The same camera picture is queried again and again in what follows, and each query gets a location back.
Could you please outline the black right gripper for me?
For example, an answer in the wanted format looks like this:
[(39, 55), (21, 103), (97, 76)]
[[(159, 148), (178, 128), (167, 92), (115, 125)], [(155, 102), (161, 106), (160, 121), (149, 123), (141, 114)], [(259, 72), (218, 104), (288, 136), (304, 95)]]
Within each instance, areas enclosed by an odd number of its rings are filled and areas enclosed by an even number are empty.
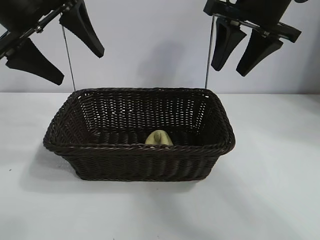
[(236, 68), (242, 77), (283, 46), (278, 38), (296, 42), (302, 32), (280, 22), (290, 3), (290, 0), (237, 0), (234, 3), (229, 0), (208, 0), (203, 12), (218, 17), (211, 62), (213, 69), (220, 71), (233, 50), (247, 36), (239, 25), (233, 25), (230, 21), (254, 29)]

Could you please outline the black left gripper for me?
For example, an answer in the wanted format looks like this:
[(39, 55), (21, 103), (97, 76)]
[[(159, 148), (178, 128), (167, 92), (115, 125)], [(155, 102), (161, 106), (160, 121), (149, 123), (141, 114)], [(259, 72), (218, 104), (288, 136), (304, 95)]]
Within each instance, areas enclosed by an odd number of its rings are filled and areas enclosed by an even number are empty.
[(79, 38), (98, 58), (104, 56), (83, 0), (2, 0), (0, 24), (6, 32), (0, 37), (0, 57), (6, 66), (61, 85), (64, 74), (55, 67), (29, 38), (41, 32), (58, 14), (59, 23)]

